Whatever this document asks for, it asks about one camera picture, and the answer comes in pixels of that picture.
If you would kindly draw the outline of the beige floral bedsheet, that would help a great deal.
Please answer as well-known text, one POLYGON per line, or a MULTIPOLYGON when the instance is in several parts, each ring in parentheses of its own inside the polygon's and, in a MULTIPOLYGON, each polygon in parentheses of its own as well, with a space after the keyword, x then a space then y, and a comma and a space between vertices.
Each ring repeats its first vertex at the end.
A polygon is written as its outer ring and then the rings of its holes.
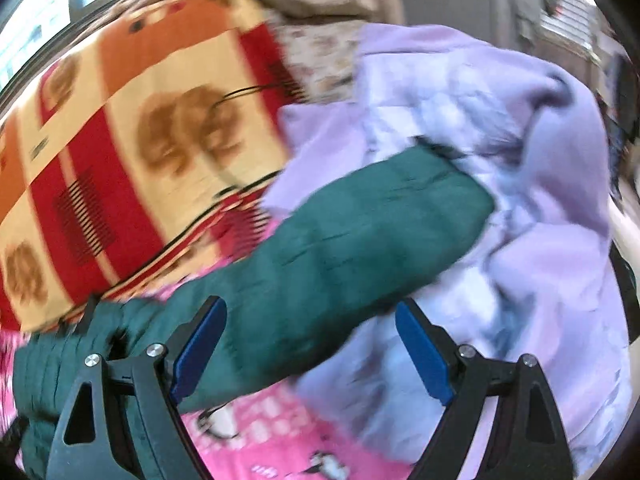
POLYGON ((284 64, 308 103, 347 101, 354 90, 354 63, 363 20, 296 20, 277 11, 267 25, 281 48, 284 64))

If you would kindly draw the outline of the pink penguin blanket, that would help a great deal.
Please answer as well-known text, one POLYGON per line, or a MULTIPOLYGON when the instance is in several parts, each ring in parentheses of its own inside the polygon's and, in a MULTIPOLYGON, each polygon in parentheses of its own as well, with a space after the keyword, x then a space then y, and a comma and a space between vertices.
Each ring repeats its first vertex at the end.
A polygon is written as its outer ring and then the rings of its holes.
POLYGON ((285 384, 182 419, 217 479, 405 479, 410 471, 342 434, 285 384))

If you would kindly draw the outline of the green quilted puffer jacket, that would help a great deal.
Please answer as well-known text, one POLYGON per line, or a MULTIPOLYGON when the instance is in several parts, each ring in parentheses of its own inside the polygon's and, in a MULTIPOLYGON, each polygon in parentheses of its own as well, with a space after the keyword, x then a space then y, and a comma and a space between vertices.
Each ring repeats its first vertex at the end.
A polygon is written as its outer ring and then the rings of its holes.
POLYGON ((358 325, 462 258, 494 207, 479 183, 414 146, 320 188, 246 258, 164 301, 103 301, 84 334, 32 336, 13 367, 16 409, 29 421, 26 474, 46 474, 55 426, 89 354, 136 356, 220 297, 227 326, 182 409, 224 404, 329 359, 358 325))

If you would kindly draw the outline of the red orange rose quilt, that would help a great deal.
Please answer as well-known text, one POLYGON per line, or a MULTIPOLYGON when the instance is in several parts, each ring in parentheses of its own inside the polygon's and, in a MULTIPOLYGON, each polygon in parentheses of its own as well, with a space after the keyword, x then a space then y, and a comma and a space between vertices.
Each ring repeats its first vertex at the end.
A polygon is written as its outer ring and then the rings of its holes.
POLYGON ((153 4, 53 63, 1 125, 2 327, 245 257, 301 97, 256 0, 153 4))

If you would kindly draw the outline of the lavender quilted jacket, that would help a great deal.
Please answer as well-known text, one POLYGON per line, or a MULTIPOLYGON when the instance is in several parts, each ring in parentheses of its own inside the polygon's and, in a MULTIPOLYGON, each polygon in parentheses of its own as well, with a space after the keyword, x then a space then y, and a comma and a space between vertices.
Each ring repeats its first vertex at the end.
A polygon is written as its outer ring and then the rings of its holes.
POLYGON ((291 105, 292 160, 262 204, 283 219, 318 188, 419 141, 484 185, 476 246, 413 298, 488 358, 536 356, 578 474, 604 459, 631 399, 610 260, 608 142, 591 91, 562 68, 442 26, 367 24, 355 96, 291 105))

